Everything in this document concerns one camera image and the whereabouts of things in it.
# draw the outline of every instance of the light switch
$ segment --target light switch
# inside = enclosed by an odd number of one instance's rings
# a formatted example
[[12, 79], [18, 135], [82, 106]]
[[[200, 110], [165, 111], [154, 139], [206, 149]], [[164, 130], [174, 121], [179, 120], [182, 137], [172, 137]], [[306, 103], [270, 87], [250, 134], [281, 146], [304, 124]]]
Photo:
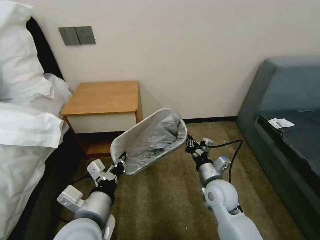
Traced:
[[59, 32], [65, 45], [80, 45], [76, 30], [74, 27], [59, 28]]
[[90, 26], [75, 27], [80, 44], [96, 44], [93, 32]]

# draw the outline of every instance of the white drawer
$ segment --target white drawer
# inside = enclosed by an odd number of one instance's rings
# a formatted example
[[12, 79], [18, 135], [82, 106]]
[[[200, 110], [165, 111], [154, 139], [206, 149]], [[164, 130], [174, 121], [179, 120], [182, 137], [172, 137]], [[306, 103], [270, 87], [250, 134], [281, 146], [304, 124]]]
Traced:
[[75, 133], [126, 131], [136, 125], [134, 113], [68, 116]]

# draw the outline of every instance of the wooden nightstand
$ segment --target wooden nightstand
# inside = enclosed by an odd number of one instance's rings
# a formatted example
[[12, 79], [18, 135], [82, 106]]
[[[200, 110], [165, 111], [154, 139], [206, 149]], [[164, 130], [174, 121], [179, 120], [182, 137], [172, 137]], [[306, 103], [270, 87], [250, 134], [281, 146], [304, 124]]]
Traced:
[[113, 139], [142, 120], [139, 82], [81, 83], [61, 113], [87, 158], [110, 156]]

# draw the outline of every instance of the barcode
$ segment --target barcode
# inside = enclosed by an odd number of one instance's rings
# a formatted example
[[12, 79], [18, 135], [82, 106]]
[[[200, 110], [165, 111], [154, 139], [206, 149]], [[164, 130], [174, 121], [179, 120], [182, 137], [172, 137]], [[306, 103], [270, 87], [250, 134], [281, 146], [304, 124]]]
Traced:
[[278, 122], [275, 122], [279, 127], [282, 127], [282, 125], [280, 124], [280, 123], [278, 123]]

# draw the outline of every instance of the baseboard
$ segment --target baseboard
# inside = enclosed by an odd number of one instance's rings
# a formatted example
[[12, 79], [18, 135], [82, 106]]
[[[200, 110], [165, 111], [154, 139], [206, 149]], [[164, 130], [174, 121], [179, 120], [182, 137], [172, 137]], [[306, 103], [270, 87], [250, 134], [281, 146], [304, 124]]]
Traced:
[[226, 121], [235, 121], [238, 116], [230, 117], [213, 117], [213, 118], [186, 118], [184, 119], [185, 123], [202, 123], [202, 122], [226, 122]]

